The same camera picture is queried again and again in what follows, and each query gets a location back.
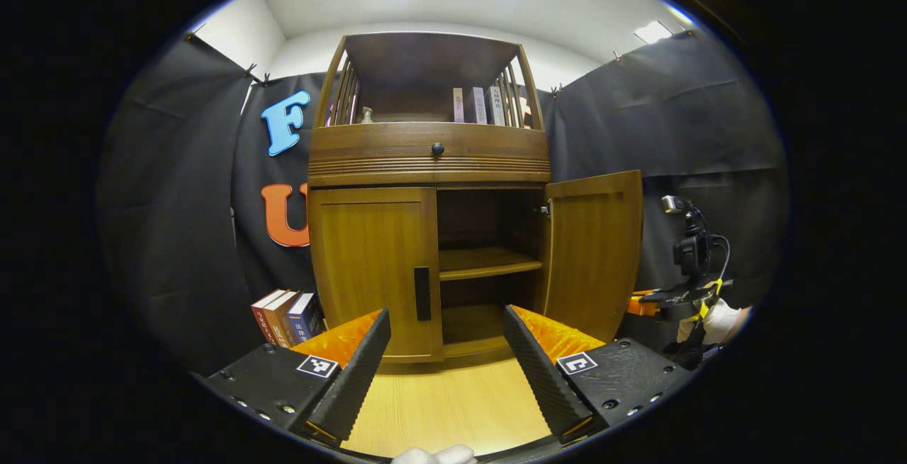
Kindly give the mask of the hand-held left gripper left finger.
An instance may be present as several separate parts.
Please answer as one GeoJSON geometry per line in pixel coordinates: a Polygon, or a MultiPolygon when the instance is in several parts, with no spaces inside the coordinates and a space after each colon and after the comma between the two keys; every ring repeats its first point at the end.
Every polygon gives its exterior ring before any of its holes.
{"type": "Polygon", "coordinates": [[[342,443],[359,418],[391,334],[389,310],[373,310],[294,348],[263,344],[201,383],[273,428],[342,443]]]}

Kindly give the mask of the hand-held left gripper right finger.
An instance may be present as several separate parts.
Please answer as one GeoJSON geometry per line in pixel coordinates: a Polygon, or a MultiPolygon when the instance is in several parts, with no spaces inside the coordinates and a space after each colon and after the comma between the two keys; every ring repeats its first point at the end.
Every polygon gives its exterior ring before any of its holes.
{"type": "Polygon", "coordinates": [[[626,425],[680,392],[694,377],[634,339],[548,352],[530,327],[535,312],[503,309],[503,335],[524,371],[548,428],[560,443],[626,425]]]}

